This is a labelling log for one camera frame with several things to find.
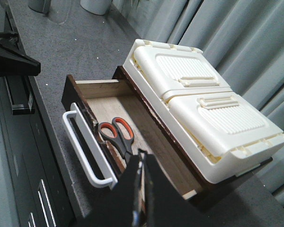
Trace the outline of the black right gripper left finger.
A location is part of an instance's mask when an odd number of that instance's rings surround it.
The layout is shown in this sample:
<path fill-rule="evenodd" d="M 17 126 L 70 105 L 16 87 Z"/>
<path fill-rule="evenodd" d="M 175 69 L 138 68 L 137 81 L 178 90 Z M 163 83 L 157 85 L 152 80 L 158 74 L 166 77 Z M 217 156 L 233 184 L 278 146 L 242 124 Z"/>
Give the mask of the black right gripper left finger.
<path fill-rule="evenodd" d="M 141 227 L 145 217 L 142 211 L 142 170 L 146 151 L 130 161 L 117 185 L 84 218 L 73 227 Z"/>

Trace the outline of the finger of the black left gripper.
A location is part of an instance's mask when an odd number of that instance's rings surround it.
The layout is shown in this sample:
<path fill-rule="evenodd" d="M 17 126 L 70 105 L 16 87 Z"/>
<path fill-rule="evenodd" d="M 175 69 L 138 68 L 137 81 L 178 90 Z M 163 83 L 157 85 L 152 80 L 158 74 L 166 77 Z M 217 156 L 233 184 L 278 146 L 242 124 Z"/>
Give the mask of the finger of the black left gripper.
<path fill-rule="evenodd" d="M 37 76 L 41 72 L 41 63 L 19 50 L 18 42 L 18 33 L 0 33 L 0 77 Z"/>

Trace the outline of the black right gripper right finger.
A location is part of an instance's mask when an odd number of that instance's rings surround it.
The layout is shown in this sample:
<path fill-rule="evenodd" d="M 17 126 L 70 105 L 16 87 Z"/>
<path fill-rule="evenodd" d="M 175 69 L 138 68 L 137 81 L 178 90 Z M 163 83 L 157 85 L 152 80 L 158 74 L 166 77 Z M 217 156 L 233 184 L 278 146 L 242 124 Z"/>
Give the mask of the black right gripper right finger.
<path fill-rule="evenodd" d="M 154 155 L 143 160 L 148 227 L 212 227 L 213 222 L 177 192 Z"/>

